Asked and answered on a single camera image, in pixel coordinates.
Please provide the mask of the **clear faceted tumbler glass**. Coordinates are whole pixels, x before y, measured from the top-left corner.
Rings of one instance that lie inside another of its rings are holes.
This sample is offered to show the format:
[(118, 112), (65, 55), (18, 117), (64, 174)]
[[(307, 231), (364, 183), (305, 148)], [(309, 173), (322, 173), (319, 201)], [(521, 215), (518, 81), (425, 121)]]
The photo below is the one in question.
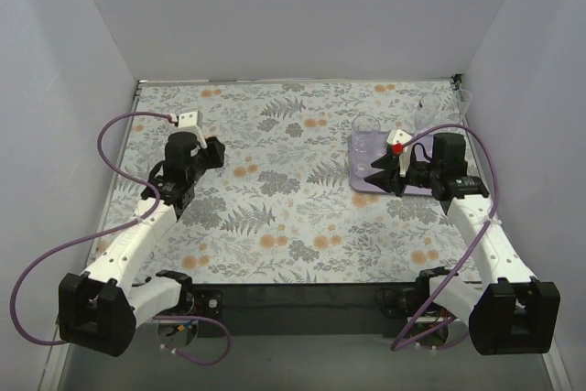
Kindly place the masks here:
[(379, 130), (379, 121), (374, 116), (369, 114), (356, 116), (352, 121), (352, 150), (358, 153), (367, 152)]

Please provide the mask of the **clear wine glass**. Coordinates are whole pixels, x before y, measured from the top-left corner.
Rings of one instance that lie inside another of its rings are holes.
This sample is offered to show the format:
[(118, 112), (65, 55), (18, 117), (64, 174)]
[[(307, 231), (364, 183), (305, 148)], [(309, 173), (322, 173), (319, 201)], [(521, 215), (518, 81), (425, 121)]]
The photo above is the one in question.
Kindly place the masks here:
[(458, 89), (454, 92), (454, 96), (460, 115), (466, 115), (472, 103), (472, 93), (467, 90)]

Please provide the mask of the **small clear tumbler glass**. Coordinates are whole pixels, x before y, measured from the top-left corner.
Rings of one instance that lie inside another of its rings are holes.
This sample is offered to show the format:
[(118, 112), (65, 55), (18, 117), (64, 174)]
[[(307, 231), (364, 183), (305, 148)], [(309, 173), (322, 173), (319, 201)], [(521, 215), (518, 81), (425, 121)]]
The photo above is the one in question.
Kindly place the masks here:
[(353, 172), (357, 178), (365, 178), (373, 173), (372, 160), (368, 153), (357, 153), (353, 157)]

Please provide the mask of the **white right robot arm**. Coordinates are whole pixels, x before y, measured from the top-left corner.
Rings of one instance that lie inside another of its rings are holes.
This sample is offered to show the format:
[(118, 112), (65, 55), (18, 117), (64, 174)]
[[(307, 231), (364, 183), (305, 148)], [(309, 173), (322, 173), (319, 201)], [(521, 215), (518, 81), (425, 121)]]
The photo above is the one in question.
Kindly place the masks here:
[(496, 217), (498, 189), (468, 173), (463, 125), (428, 130), (431, 156), (417, 159), (416, 138), (394, 129), (385, 155), (372, 164), (365, 182), (401, 197), (408, 186), (431, 191), (456, 227), (466, 251), (452, 269), (424, 270), (417, 278), (418, 307), (391, 344), (394, 351), (418, 342), (425, 331), (409, 334), (418, 318), (436, 305), (447, 311), (444, 325), (463, 322), (481, 355), (547, 353), (553, 341), (560, 294), (522, 261)]

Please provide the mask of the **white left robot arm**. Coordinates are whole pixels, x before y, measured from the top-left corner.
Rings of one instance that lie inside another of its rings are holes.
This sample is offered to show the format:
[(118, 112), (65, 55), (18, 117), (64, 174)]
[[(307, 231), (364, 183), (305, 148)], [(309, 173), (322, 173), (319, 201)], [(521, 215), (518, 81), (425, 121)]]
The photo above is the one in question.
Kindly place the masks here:
[(120, 232), (79, 275), (59, 284), (59, 331), (64, 342), (114, 357), (136, 329), (159, 314), (192, 311), (190, 276), (161, 270), (141, 285), (136, 276), (157, 243), (178, 222), (206, 171), (224, 165), (224, 144), (215, 136), (200, 142), (179, 131), (168, 137), (164, 158), (150, 171), (136, 205), (136, 224)]

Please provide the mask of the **clear champagne flute glass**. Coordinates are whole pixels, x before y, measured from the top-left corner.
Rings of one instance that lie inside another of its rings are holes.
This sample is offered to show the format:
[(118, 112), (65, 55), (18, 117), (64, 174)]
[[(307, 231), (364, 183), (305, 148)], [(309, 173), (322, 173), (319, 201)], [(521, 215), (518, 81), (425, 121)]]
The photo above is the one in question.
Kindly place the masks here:
[(414, 114), (414, 127), (423, 131), (433, 124), (440, 110), (441, 98), (432, 92), (426, 92), (419, 98)]

